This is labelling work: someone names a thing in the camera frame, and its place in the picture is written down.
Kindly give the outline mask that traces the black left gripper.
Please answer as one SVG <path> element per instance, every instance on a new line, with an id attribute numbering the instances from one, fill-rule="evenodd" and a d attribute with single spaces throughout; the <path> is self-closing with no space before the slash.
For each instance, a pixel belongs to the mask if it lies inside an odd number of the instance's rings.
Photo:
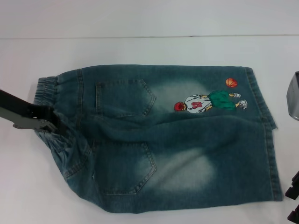
<path id="1" fill-rule="evenodd" d="M 52 107 L 31 104 L 3 90 L 0 91 L 0 117 L 13 122 L 17 129 L 47 131 L 67 137 L 68 127 Z"/>

